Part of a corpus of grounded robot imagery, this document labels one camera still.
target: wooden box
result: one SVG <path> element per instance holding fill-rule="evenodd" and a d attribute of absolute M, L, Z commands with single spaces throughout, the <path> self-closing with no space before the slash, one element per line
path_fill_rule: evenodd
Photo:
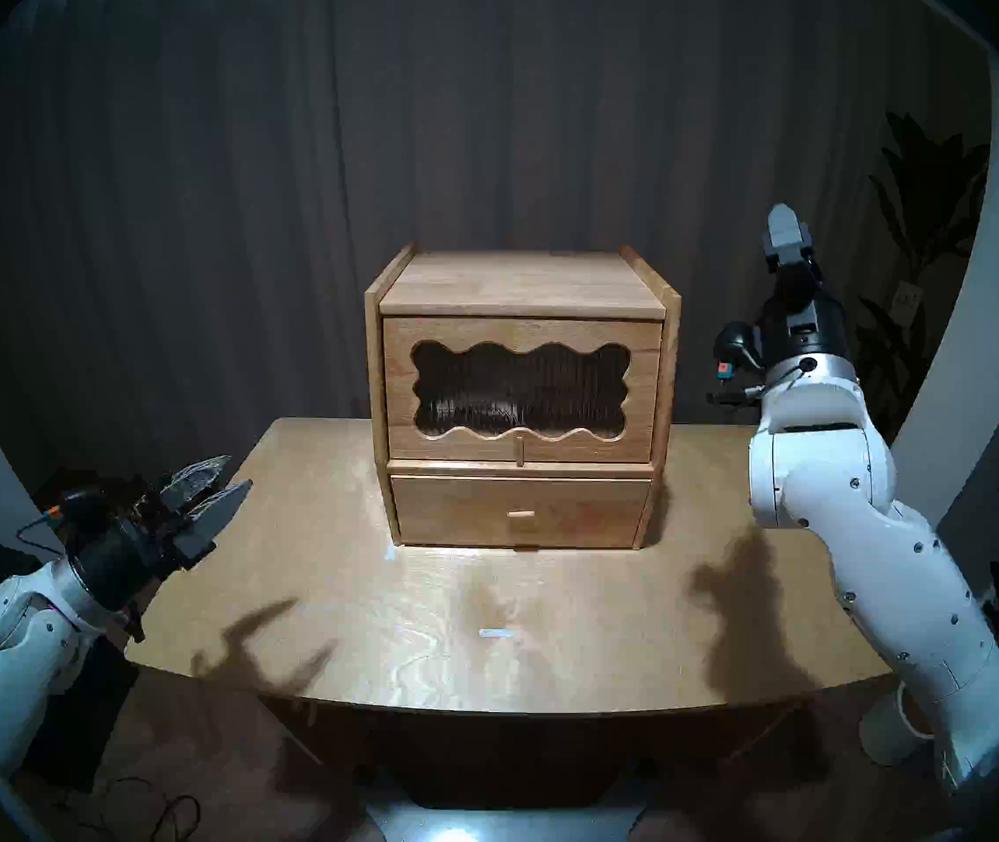
<path fill-rule="evenodd" d="M 394 541 L 641 547 L 666 460 L 679 306 L 631 247 L 402 250 L 366 293 Z"/>

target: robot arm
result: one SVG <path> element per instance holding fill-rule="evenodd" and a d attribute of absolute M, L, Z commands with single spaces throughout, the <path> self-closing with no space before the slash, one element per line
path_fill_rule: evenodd
<path fill-rule="evenodd" d="M 770 267 L 788 274 L 754 327 L 730 323 L 715 345 L 719 361 L 764 366 L 750 443 L 756 521 L 826 543 L 838 602 L 916 698 L 936 736 L 939 777 L 955 790 L 999 761 L 993 634 L 931 525 L 894 499 L 893 458 L 870 420 L 807 227 L 776 205 L 764 246 Z"/>
<path fill-rule="evenodd" d="M 151 579 L 194 567 L 250 491 L 244 481 L 182 512 L 227 458 L 201 461 L 159 493 L 111 513 L 100 493 L 64 496 L 49 519 L 70 523 L 67 555 L 0 584 L 0 771 L 13 772 L 43 723 L 47 697 L 70 688 L 87 651 Z M 133 635 L 143 639 L 139 623 Z"/>

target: wooden drawer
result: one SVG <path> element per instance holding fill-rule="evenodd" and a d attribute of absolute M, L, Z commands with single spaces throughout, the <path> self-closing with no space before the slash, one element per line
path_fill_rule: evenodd
<path fill-rule="evenodd" d="M 651 459 L 661 341 L 661 322 L 387 317 L 383 320 L 383 344 L 389 455 L 516 463 L 523 460 L 647 463 Z M 420 428 L 417 423 L 423 413 L 419 389 L 424 389 L 424 383 L 419 386 L 421 374 L 415 357 L 419 345 L 437 346 L 450 360 L 455 353 L 467 353 L 481 345 L 494 350 L 501 347 L 508 363 L 526 361 L 529 358 L 526 353 L 546 345 L 567 347 L 567 355 L 577 363 L 590 361 L 603 348 L 617 350 L 615 358 L 621 363 L 622 376 L 600 371 L 590 376 L 607 379 L 609 395 L 618 392 L 617 397 L 623 396 L 608 411 L 615 417 L 623 413 L 623 421 L 620 425 L 606 425 L 608 430 L 590 430 L 576 421 L 567 425 L 565 417 L 560 420 L 562 427 L 550 430 L 516 425 L 489 433 L 456 425 L 455 421 L 450 421 L 449 428 Z M 465 395 L 466 403 L 470 397 L 470 392 Z M 572 403 L 582 402 L 578 397 Z"/>
<path fill-rule="evenodd" d="M 402 541 L 421 546 L 627 548 L 648 479 L 393 476 Z"/>

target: dark curtain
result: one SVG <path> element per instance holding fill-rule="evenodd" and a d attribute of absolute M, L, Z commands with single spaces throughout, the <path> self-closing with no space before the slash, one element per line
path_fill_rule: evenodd
<path fill-rule="evenodd" d="M 771 289 L 768 207 L 848 303 L 880 295 L 884 111 L 954 124 L 947 73 L 985 96 L 982 52 L 916 0 L 25 0 L 0 441 L 35 485 L 364 417 L 361 294 L 412 238 L 634 245 L 683 296 L 675 418 L 728 421 L 710 346 Z"/>

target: black cable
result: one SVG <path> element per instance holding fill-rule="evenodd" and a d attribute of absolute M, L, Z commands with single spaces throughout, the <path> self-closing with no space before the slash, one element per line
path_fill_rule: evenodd
<path fill-rule="evenodd" d="M 184 833 L 184 835 L 179 835 L 179 824 L 176 822 L 176 806 L 187 802 L 187 800 L 195 804 L 195 823 L 192 824 L 192 828 Z M 153 835 L 149 836 L 149 842 L 156 842 L 156 834 L 160 832 L 161 826 L 164 825 L 166 818 L 169 817 L 171 818 L 171 832 L 174 834 L 174 839 L 176 842 L 182 842 L 185 838 L 191 838 L 192 834 L 199 829 L 199 821 L 203 820 L 203 808 L 199 806 L 199 800 L 191 794 L 180 794 L 178 797 L 169 800 L 168 805 L 164 807 L 164 812 L 161 812 L 160 818 L 157 818 L 156 826 L 153 828 Z"/>
<path fill-rule="evenodd" d="M 85 830 L 93 830 L 95 833 L 98 833 L 101 838 L 106 838 L 109 842 L 120 842 L 117 834 L 105 825 L 105 800 L 109 798 L 113 787 L 121 784 L 123 781 L 138 781 L 150 790 L 156 790 L 156 785 L 148 779 L 143 779 L 140 776 L 122 776 L 121 778 L 117 778 L 111 781 L 110 784 L 106 785 L 105 790 L 102 792 L 102 803 L 98 814 L 98 824 L 77 822 L 78 826 L 85 828 Z M 199 829 L 199 822 L 203 820 L 203 807 L 199 805 L 199 800 L 191 794 L 180 794 L 178 797 L 173 797 L 171 799 L 166 799 L 164 795 L 161 794 L 160 798 L 164 799 L 164 812 L 161 812 L 160 817 L 157 818 L 156 825 L 153 827 L 151 834 L 149 834 L 149 842 L 156 842 L 157 834 L 168 820 L 171 820 L 171 832 L 173 832 L 174 842 L 184 842 L 184 840 L 192 838 L 195 831 Z M 190 802 L 195 806 L 195 820 L 192 822 L 192 825 L 187 829 L 187 831 L 181 834 L 181 832 L 179 832 L 179 821 L 176 820 L 176 806 L 185 802 Z M 64 799 L 61 803 L 56 804 L 56 807 L 63 808 L 63 810 L 70 810 L 70 806 L 66 804 L 66 799 Z"/>
<path fill-rule="evenodd" d="M 799 371 L 799 376 L 796 377 L 796 379 L 800 379 L 803 376 L 803 373 L 804 373 L 803 368 L 801 368 L 799 365 L 792 365 L 783 374 L 781 374 L 779 377 L 776 377 L 776 379 L 774 379 L 768 385 L 768 389 L 775 389 L 777 386 L 779 386 L 783 381 L 785 381 L 788 377 L 790 377 L 796 371 Z"/>
<path fill-rule="evenodd" d="M 44 546 L 42 543 L 37 543 L 35 540 L 25 540 L 23 537 L 21 537 L 21 535 L 29 528 L 34 528 L 36 527 L 37 524 L 43 524 L 49 518 L 50 517 L 46 517 L 46 515 L 42 515 L 35 522 L 28 522 L 28 524 L 26 524 L 23 528 L 19 529 L 16 532 L 16 539 L 19 540 L 21 543 L 28 543 L 28 546 L 35 546 L 37 549 L 43 549 L 45 553 L 51 553 L 54 558 L 58 558 L 59 557 L 58 549 L 52 549 L 51 547 Z"/>

